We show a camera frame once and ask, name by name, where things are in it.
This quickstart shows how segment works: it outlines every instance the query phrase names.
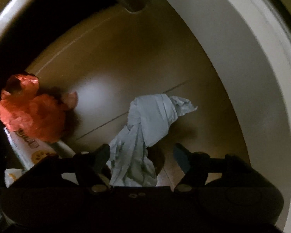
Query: crumpled white paper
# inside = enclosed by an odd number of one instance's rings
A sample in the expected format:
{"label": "crumpled white paper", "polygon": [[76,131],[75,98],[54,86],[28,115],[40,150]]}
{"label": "crumpled white paper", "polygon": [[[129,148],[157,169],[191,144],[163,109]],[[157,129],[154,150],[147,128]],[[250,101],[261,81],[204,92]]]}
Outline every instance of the crumpled white paper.
{"label": "crumpled white paper", "polygon": [[135,98],[130,104],[127,125],[109,144],[110,184],[156,186],[155,168],[146,148],[166,136],[178,117],[196,109],[188,99],[166,94]]}

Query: crumpled orange plastic bag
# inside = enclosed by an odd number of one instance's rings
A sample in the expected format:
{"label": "crumpled orange plastic bag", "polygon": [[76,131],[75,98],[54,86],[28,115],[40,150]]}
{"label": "crumpled orange plastic bag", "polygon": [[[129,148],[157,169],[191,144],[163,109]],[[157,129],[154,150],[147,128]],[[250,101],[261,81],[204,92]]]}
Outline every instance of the crumpled orange plastic bag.
{"label": "crumpled orange plastic bag", "polygon": [[66,100],[67,95],[72,96],[72,100],[70,97],[65,104],[48,94],[37,96],[38,89],[36,76],[11,76],[1,91],[0,120],[10,131],[23,129],[31,138],[54,143],[63,133],[65,111],[76,106],[77,95],[76,92],[66,94]]}

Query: cookie picture on package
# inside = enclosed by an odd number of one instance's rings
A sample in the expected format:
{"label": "cookie picture on package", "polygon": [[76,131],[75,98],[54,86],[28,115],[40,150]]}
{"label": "cookie picture on package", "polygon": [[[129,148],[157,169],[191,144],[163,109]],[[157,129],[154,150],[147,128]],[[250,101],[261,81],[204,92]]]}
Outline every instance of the cookie picture on package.
{"label": "cookie picture on package", "polygon": [[39,150],[39,151],[36,151],[32,154],[31,156],[31,161],[34,163],[34,164],[37,164],[39,163],[42,159],[44,159],[45,157],[47,157],[48,155],[56,155],[55,153],[51,153],[47,150]]}

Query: red plastic wrapper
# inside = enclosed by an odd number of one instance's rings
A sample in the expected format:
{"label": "red plastic wrapper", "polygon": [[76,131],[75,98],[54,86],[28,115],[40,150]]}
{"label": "red plastic wrapper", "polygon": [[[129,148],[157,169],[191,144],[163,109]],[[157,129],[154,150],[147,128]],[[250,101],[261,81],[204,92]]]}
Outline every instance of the red plastic wrapper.
{"label": "red plastic wrapper", "polygon": [[22,129],[31,138],[54,143],[63,133],[65,111],[77,104],[77,94],[65,94],[59,103],[48,94],[36,95],[38,89],[36,76],[11,76],[1,91],[0,120],[10,131]]}

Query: white paper towel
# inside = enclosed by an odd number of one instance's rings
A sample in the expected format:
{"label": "white paper towel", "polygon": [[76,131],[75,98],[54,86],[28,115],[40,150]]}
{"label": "white paper towel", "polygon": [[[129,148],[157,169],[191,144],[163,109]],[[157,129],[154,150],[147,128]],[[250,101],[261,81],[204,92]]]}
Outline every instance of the white paper towel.
{"label": "white paper towel", "polygon": [[195,111],[191,101],[166,94],[139,96],[131,102],[127,125],[110,142],[113,186],[156,186],[157,176],[147,147],[168,134],[178,117]]}

